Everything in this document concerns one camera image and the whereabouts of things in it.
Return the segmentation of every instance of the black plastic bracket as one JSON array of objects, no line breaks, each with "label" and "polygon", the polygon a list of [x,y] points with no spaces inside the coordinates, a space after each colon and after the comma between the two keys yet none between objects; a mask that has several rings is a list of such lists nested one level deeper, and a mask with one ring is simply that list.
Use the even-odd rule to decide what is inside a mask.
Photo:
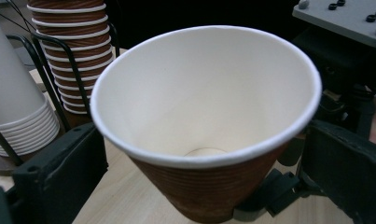
[{"label": "black plastic bracket", "polygon": [[314,182],[303,173],[300,175],[272,169],[255,193],[234,208],[234,219],[254,221],[266,211],[275,217],[300,197],[324,195]]},{"label": "black plastic bracket", "polygon": [[0,190],[0,223],[72,223],[107,166],[92,122],[70,130],[13,171],[14,187]]}]

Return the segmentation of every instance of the screw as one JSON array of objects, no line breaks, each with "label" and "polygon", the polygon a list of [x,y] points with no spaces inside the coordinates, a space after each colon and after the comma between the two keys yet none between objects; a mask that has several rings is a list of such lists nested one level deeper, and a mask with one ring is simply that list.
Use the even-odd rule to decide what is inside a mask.
[{"label": "screw", "polygon": [[376,21],[376,15],[368,15],[366,17],[366,21],[367,22],[374,22],[374,21]]},{"label": "screw", "polygon": [[331,4],[329,4],[329,6],[327,7],[327,9],[329,9],[329,10],[336,10],[336,8],[337,8],[337,4],[336,4],[336,3],[331,3]]},{"label": "screw", "polygon": [[338,7],[343,7],[345,5],[345,0],[339,0],[339,1],[337,1],[336,5]]}]

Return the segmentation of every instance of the brown paper cup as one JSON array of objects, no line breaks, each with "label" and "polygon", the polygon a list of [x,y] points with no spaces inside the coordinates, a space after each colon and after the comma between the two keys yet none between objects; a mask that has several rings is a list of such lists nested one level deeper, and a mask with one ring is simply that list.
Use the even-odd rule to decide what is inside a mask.
[{"label": "brown paper cup", "polygon": [[104,4],[104,0],[84,0],[84,1],[49,1],[49,0],[29,0],[28,6],[45,9],[81,9],[99,7]]},{"label": "brown paper cup", "polygon": [[[81,96],[82,95],[79,90],[69,90],[69,89],[65,89],[65,88],[62,88],[62,87],[59,87],[58,91],[62,92],[63,94],[66,94],[66,95],[72,95],[72,96]],[[92,89],[86,89],[86,95],[91,95],[91,91],[92,91]]]},{"label": "brown paper cup", "polygon": [[[56,77],[54,79],[60,85],[67,86],[67,87],[78,87],[76,81],[65,81],[65,80],[62,80],[62,79],[59,79],[59,78],[56,78]],[[93,86],[96,80],[97,79],[88,80],[88,81],[82,81],[82,83],[83,83],[83,86],[85,86],[85,87]]]},{"label": "brown paper cup", "polygon": [[[106,65],[96,68],[96,69],[92,69],[92,70],[80,71],[79,74],[81,77],[94,77],[94,76],[100,75],[104,71],[105,68],[106,68]],[[60,71],[55,68],[52,68],[52,72],[55,75],[60,76],[60,77],[75,78],[75,74],[73,72]]]},{"label": "brown paper cup", "polygon": [[[74,54],[74,58],[87,58],[91,57],[94,55],[102,54],[109,49],[111,49],[112,46],[110,44],[105,44],[103,46],[100,46],[95,49],[86,49],[86,50],[79,50],[79,51],[73,51],[72,53]],[[67,59],[68,56],[65,51],[63,50],[54,50],[54,49],[45,49],[45,52],[52,57],[57,57],[57,58],[65,58]]]},{"label": "brown paper cup", "polygon": [[37,25],[36,28],[43,35],[88,35],[103,31],[107,26],[108,22],[103,21],[101,23],[86,26],[49,27]]},{"label": "brown paper cup", "polygon": [[[93,67],[93,66],[96,66],[98,64],[106,63],[109,60],[111,60],[112,58],[113,58],[113,54],[112,54],[112,51],[110,51],[105,56],[100,57],[100,58],[96,58],[96,59],[93,59],[93,60],[88,60],[88,61],[76,60],[77,68]],[[49,59],[49,65],[51,67],[59,67],[59,68],[71,68],[72,67],[69,62],[58,62],[58,61],[54,61],[52,59]]]},{"label": "brown paper cup", "polygon": [[43,12],[32,12],[33,18],[37,21],[53,22],[53,23],[66,23],[66,22],[83,22],[83,21],[96,21],[103,18],[106,14],[104,10],[85,12],[85,13],[63,13],[52,14]]},{"label": "brown paper cup", "polygon": [[178,211],[219,223],[311,120],[321,89],[309,57],[275,35],[193,27],[109,64],[91,115]]},{"label": "brown paper cup", "polygon": [[[93,45],[98,45],[101,43],[104,43],[106,40],[110,38],[109,35],[109,27],[107,27],[105,30],[99,33],[94,33],[89,37],[79,37],[75,36],[75,38],[59,38],[58,36],[54,36],[55,38],[61,39],[70,49],[72,48],[86,48]],[[51,47],[51,48],[59,48],[60,46],[57,44],[50,43],[48,41],[42,41],[42,44],[45,47]]]}]

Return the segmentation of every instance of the cup rim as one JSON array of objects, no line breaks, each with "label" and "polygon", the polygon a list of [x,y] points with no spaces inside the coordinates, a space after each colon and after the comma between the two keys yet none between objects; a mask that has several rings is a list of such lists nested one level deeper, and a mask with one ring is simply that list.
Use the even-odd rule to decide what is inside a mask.
[{"label": "cup rim", "polygon": [[38,30],[36,30],[36,33],[39,34],[39,35],[51,36],[51,37],[61,39],[61,40],[75,40],[75,39],[87,39],[87,38],[95,37],[95,36],[98,36],[98,35],[104,35],[109,31],[109,29],[110,29],[109,25],[107,25],[104,30],[99,31],[99,32],[94,32],[94,33],[91,33],[91,34],[87,34],[87,35],[46,35],[46,34],[40,33]]},{"label": "cup rim", "polygon": [[[140,48],[144,48],[147,44],[154,42],[160,38],[164,38],[170,35],[175,34],[182,34],[191,31],[200,31],[202,29],[217,29],[217,30],[234,30],[234,31],[244,31],[253,33],[255,35],[264,35],[268,38],[275,39],[280,44],[286,46],[287,48],[291,49],[295,54],[297,54],[306,64],[307,67],[310,69],[311,72],[311,82],[313,84],[313,96],[311,101],[305,106],[304,110],[301,112],[300,117],[297,118],[293,123],[287,127],[286,129],[282,130],[275,136],[272,136],[268,139],[265,139],[253,146],[240,148],[238,150],[229,152],[227,154],[221,155],[214,155],[214,156],[202,156],[202,157],[179,157],[174,155],[168,154],[160,154],[151,151],[146,151],[141,149],[140,147],[133,146],[130,143],[127,143],[121,140],[115,133],[112,133],[107,127],[103,120],[103,115],[101,115],[100,111],[104,111],[99,101],[99,93],[104,88],[102,86],[103,81],[109,76],[109,72],[113,70],[118,62],[128,58],[133,51],[138,50]],[[243,161],[248,161],[253,159],[257,156],[263,155],[267,152],[272,151],[273,149],[281,146],[288,140],[292,139],[296,134],[298,134],[304,126],[309,123],[311,118],[313,117],[316,108],[318,107],[320,96],[322,92],[322,84],[321,79],[318,74],[318,71],[311,61],[311,59],[299,48],[291,44],[290,42],[284,40],[283,38],[270,34],[268,32],[264,32],[258,29],[247,28],[247,27],[240,27],[240,26],[230,26],[230,25],[204,25],[204,26],[196,26],[185,28],[181,30],[171,31],[169,33],[165,33],[162,35],[157,35],[148,40],[128,49],[126,52],[121,54],[115,61],[109,64],[106,69],[103,71],[102,75],[97,79],[94,89],[91,93],[91,116],[96,124],[96,127],[102,133],[102,135],[107,138],[110,142],[118,146],[118,148],[122,148],[122,150],[132,158],[135,158],[139,161],[144,161],[147,163],[166,166],[166,167],[174,167],[174,168],[186,168],[186,169],[201,169],[201,168],[214,168],[219,166],[225,165],[232,165]]]},{"label": "cup rim", "polygon": [[44,110],[47,108],[48,106],[48,98],[42,94],[43,96],[43,104],[32,114],[26,116],[25,118],[22,118],[22,119],[18,119],[18,120],[14,120],[14,121],[11,121],[9,123],[4,123],[4,124],[0,124],[0,131],[5,131],[5,132],[9,132],[9,131],[13,131],[15,130],[16,128],[19,128],[19,126],[21,125],[26,125],[27,123],[31,122],[32,119],[35,119],[38,115],[40,115],[41,113],[44,112]]},{"label": "cup rim", "polygon": [[82,99],[82,96],[74,96],[74,95],[68,95],[68,94],[65,94],[61,91],[59,91],[60,95],[65,97],[65,98],[69,98],[69,99],[74,99],[74,100],[81,100]]},{"label": "cup rim", "polygon": [[[103,42],[103,43],[100,43],[100,44],[97,44],[97,45],[91,45],[91,46],[87,46],[87,47],[77,47],[77,48],[71,48],[71,51],[82,51],[82,50],[88,50],[88,49],[97,49],[99,47],[102,47],[104,45],[107,45],[111,42],[111,36],[109,36],[109,38]],[[64,51],[63,48],[55,48],[55,47],[52,47],[52,46],[48,46],[48,45],[45,45],[43,44],[43,47],[45,49],[52,49],[52,50],[57,50],[57,51]]]},{"label": "cup rim", "polygon": [[37,137],[40,136],[39,133],[44,132],[44,130],[46,130],[51,124],[51,114],[49,114],[49,116],[43,117],[40,121],[41,121],[40,125],[33,127],[31,130],[28,130],[26,133],[19,133],[17,135],[5,137],[6,140],[11,145],[27,144],[30,141],[34,141]]},{"label": "cup rim", "polygon": [[[90,57],[75,58],[75,62],[81,63],[81,62],[86,62],[86,61],[98,59],[98,58],[104,57],[105,55],[108,55],[109,53],[112,53],[112,46],[109,47],[109,49],[107,51],[102,52],[100,54],[95,54],[95,55],[92,55]],[[54,57],[54,56],[48,55],[46,52],[45,52],[45,56],[47,58],[53,60],[53,61],[56,61],[56,62],[69,63],[68,58]]]},{"label": "cup rim", "polygon": [[56,22],[45,22],[45,21],[38,21],[34,18],[31,18],[31,21],[36,25],[46,26],[46,27],[60,27],[60,28],[69,28],[69,27],[80,27],[80,26],[88,26],[88,25],[95,25],[101,23],[103,21],[108,20],[108,16],[105,15],[103,18],[96,20],[96,21],[83,21],[83,22],[70,22],[70,23],[56,23]]},{"label": "cup rim", "polygon": [[[91,66],[91,67],[82,67],[82,68],[78,68],[78,70],[79,70],[79,72],[85,72],[85,71],[90,71],[90,70],[94,70],[94,69],[97,69],[97,68],[101,68],[101,67],[104,67],[104,66],[106,66],[106,65],[111,64],[111,63],[114,61],[114,58],[115,58],[115,56],[112,55],[112,57],[111,57],[108,61],[106,61],[106,62],[104,62],[104,63],[99,63],[99,64],[96,64],[96,65]],[[59,70],[59,71],[62,71],[62,72],[74,72],[74,71],[72,70],[72,68],[61,68],[61,67],[58,67],[58,66],[54,66],[54,65],[51,64],[51,63],[49,63],[49,66],[50,66],[51,68],[54,68],[54,69]]]},{"label": "cup rim", "polygon": [[[62,84],[58,83],[57,80],[54,80],[54,83],[56,84],[57,87],[61,88],[61,89],[65,89],[65,90],[68,90],[68,91],[79,91],[79,87],[69,87],[69,86],[63,86]],[[92,86],[88,86],[88,87],[84,87],[85,90],[92,90],[92,88],[94,87],[94,85]]]},{"label": "cup rim", "polygon": [[85,114],[88,113],[86,111],[76,111],[76,110],[73,110],[73,109],[69,108],[66,104],[64,104],[63,107],[65,108],[65,110],[67,110],[68,112],[71,112],[73,114],[85,115]]},{"label": "cup rim", "polygon": [[[54,77],[61,79],[61,80],[64,80],[64,81],[77,81],[74,77],[60,77],[59,75],[56,75],[54,73],[52,73],[52,74],[53,74]],[[100,75],[91,76],[91,77],[83,77],[82,81],[91,81],[91,80],[97,79],[99,76]]]},{"label": "cup rim", "polygon": [[85,107],[85,105],[77,105],[77,104],[73,104],[73,103],[69,103],[68,101],[66,101],[63,97],[62,97],[62,100],[63,102],[66,104],[66,105],[70,105],[70,106],[74,106],[74,107]]},{"label": "cup rim", "polygon": [[[53,126],[53,130],[51,132],[49,132],[49,134],[44,139],[42,139],[41,141],[36,142],[33,146],[29,146],[28,149],[27,149],[27,147],[23,147],[23,148],[17,147],[17,148],[14,148],[14,149],[19,156],[38,151],[39,149],[47,146],[51,141],[53,141],[53,139],[57,136],[59,131],[60,131],[60,124],[58,122],[55,122],[55,125]],[[8,156],[8,155],[2,149],[2,150],[0,150],[0,156]]]},{"label": "cup rim", "polygon": [[41,8],[41,7],[30,7],[27,4],[27,8],[34,12],[50,13],[50,14],[73,14],[73,13],[85,13],[99,11],[106,8],[106,4],[103,3],[98,7],[88,7],[88,8],[79,8],[79,9],[50,9],[50,8]]},{"label": "cup rim", "polygon": [[22,127],[15,127],[10,130],[0,131],[1,134],[6,139],[14,139],[15,137],[22,137],[26,133],[29,133],[32,131],[32,129],[35,129],[36,127],[43,125],[43,120],[51,115],[50,113],[52,110],[50,109],[50,106],[46,110],[44,110],[42,113],[40,113],[38,116],[36,116],[34,119],[31,119],[29,122],[24,124]]}]

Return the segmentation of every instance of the paper cup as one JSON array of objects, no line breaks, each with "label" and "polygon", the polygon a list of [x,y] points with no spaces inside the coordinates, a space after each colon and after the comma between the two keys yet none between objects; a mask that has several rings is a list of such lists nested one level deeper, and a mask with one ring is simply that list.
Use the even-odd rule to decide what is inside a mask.
[{"label": "paper cup", "polygon": [[23,119],[14,120],[13,122],[0,125],[0,132],[11,133],[16,130],[24,129],[26,127],[31,126],[48,109],[48,100],[45,95],[43,95],[43,98],[44,104],[42,104],[35,112]]},{"label": "paper cup", "polygon": [[28,9],[32,11],[47,13],[65,13],[65,11],[74,11],[75,13],[92,11],[94,8],[103,7],[104,0],[85,0],[85,1],[48,1],[48,0],[29,0]]},{"label": "paper cup", "polygon": [[77,115],[86,115],[88,112],[85,107],[81,106],[72,106],[68,104],[63,105],[65,110],[67,110],[70,113],[77,114]]},{"label": "paper cup", "polygon": [[[99,76],[104,71],[104,69],[110,63],[112,63],[112,61],[113,59],[109,60],[108,62],[104,64],[93,66],[91,69],[79,68],[79,74],[82,78]],[[51,71],[55,76],[58,76],[58,77],[73,78],[73,79],[76,78],[75,73],[72,71],[58,70],[57,68],[54,68],[54,67],[51,68]]]},{"label": "paper cup", "polygon": [[[77,48],[70,48],[73,52],[76,52],[76,51],[82,51],[82,50],[90,50],[90,49],[97,49],[103,45],[106,45],[106,44],[109,44],[111,42],[111,37],[108,36],[108,39],[105,41],[105,42],[101,42],[101,43],[97,43],[95,45],[90,45],[90,46],[86,46],[86,47],[77,47]],[[56,51],[64,51],[62,48],[60,47],[52,47],[52,46],[47,46],[47,45],[43,45],[44,49],[51,49],[51,50],[56,50]]]},{"label": "paper cup", "polygon": [[[66,80],[56,78],[56,77],[54,79],[55,79],[55,83],[57,83],[59,86],[79,88],[76,81],[66,81]],[[83,83],[83,86],[85,86],[85,87],[86,86],[94,86],[94,83],[95,83],[96,80],[97,79],[82,81],[82,83]]]},{"label": "paper cup", "polygon": [[[62,68],[71,68],[71,63],[69,62],[68,58],[55,58],[55,57],[48,57],[49,64],[57,67]],[[97,64],[106,63],[109,60],[113,59],[112,49],[109,48],[107,51],[102,52],[97,55],[92,55],[90,57],[85,58],[76,58],[75,62],[78,68],[81,67],[93,67]]]},{"label": "paper cup", "polygon": [[29,117],[44,102],[43,93],[0,29],[0,125]]},{"label": "paper cup", "polygon": [[202,26],[155,36],[109,64],[91,115],[178,211],[217,223],[258,187],[320,96],[315,66],[291,43]]},{"label": "paper cup", "polygon": [[[78,97],[82,96],[78,88],[66,89],[65,87],[59,87],[58,91],[60,94],[72,95],[72,96],[78,96]],[[90,89],[87,89],[87,87],[85,87],[85,91],[88,97],[91,96],[92,87]]]},{"label": "paper cup", "polygon": [[[79,50],[79,51],[73,51],[74,58],[80,59],[80,58],[88,58],[91,56],[99,55],[102,54],[106,51],[108,51],[112,46],[109,44],[109,42],[104,42],[102,46],[99,46],[98,48],[95,49],[87,49],[87,50]],[[46,56],[48,58],[54,57],[54,58],[59,58],[61,60],[68,60],[68,56],[65,51],[58,51],[58,50],[53,50],[53,49],[45,49]]]},{"label": "paper cup", "polygon": [[[58,76],[58,75],[55,75],[54,73],[53,73],[53,75],[54,75],[54,77],[56,78],[56,80],[58,80],[58,82],[59,82],[60,84],[62,84],[62,82],[60,82],[60,81],[74,81],[74,82],[77,81],[77,79],[74,78],[74,77],[60,77],[60,76]],[[95,80],[95,79],[97,79],[99,76],[100,76],[100,75],[92,76],[92,77],[83,77],[83,78],[82,78],[82,81],[91,81],[91,80]]]},{"label": "paper cup", "polygon": [[[32,119],[29,126],[16,127],[13,131],[1,131],[13,150],[19,155],[26,155],[43,148],[51,142],[60,130],[60,124],[49,102],[46,109]],[[0,156],[7,157],[6,152],[0,146]]]},{"label": "paper cup", "polygon": [[42,35],[65,35],[65,36],[89,35],[89,34],[95,34],[95,33],[101,32],[104,29],[106,29],[106,27],[108,26],[108,22],[102,21],[100,23],[85,25],[85,26],[74,26],[74,25],[75,25],[74,23],[69,27],[37,25],[36,28]]},{"label": "paper cup", "polygon": [[[61,39],[69,48],[86,48],[93,45],[98,45],[109,39],[109,26],[105,30],[89,35],[55,35],[55,38]],[[49,43],[48,41],[41,41],[46,47],[59,48],[57,44]]]},{"label": "paper cup", "polygon": [[64,22],[84,22],[95,21],[103,18],[105,13],[105,4],[100,7],[87,8],[85,10],[57,10],[57,9],[40,9],[28,7],[31,9],[33,19],[41,22],[64,23]]},{"label": "paper cup", "polygon": [[71,96],[68,94],[61,93],[62,101],[65,102],[67,105],[75,106],[75,107],[84,107],[83,99],[81,96]]}]

